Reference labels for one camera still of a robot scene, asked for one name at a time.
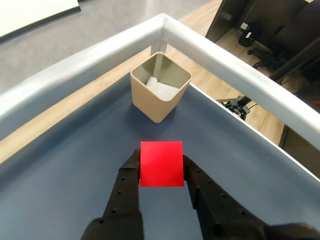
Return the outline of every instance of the gray tray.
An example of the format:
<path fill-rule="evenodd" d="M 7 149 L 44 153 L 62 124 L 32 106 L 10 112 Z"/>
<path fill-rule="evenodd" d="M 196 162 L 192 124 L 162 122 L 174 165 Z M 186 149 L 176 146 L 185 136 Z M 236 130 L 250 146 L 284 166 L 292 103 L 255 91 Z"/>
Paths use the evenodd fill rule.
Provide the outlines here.
<path fill-rule="evenodd" d="M 319 182 L 292 158 L 192 86 L 153 123 L 133 106 L 127 74 L 1 165 L 0 239 L 80 239 L 141 141 L 183 141 L 184 154 L 263 221 L 320 230 Z M 146 240 L 202 238 L 186 186 L 139 194 Z"/>

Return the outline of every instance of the tan bin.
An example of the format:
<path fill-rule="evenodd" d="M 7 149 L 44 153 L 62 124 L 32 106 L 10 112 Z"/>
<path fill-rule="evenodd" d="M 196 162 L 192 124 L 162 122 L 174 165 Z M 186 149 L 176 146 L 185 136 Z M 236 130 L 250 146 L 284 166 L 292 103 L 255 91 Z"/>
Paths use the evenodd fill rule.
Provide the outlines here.
<path fill-rule="evenodd" d="M 160 123 L 178 104 L 191 81 L 191 73 L 173 62 L 163 52 L 156 52 L 131 71 L 133 104 L 155 123 Z M 150 77 L 179 91 L 170 100 L 162 100 L 151 92 L 146 84 Z"/>

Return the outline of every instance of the black cable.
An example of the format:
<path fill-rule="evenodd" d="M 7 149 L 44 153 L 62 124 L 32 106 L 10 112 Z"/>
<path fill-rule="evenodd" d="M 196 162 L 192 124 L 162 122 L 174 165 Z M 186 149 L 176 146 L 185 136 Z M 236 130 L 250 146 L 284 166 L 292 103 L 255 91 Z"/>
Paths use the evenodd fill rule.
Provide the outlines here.
<path fill-rule="evenodd" d="M 258 104 L 256 103 L 255 105 L 258 105 Z M 249 107 L 249 109 L 253 108 L 255 105 L 253 105 L 253 106 Z"/>
<path fill-rule="evenodd" d="M 282 83 L 280 84 L 280 86 L 282 86 L 283 84 L 286 84 L 286 83 L 289 82 L 291 79 L 292 79 L 292 77 L 290 77 L 287 81 L 282 82 Z"/>

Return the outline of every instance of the red block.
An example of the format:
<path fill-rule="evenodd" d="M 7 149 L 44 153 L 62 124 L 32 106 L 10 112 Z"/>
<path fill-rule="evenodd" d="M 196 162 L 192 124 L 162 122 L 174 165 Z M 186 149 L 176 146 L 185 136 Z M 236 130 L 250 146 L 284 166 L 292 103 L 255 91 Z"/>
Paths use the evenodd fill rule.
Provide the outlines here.
<path fill-rule="evenodd" d="M 142 141 L 140 187 L 183 187 L 182 141 Z"/>

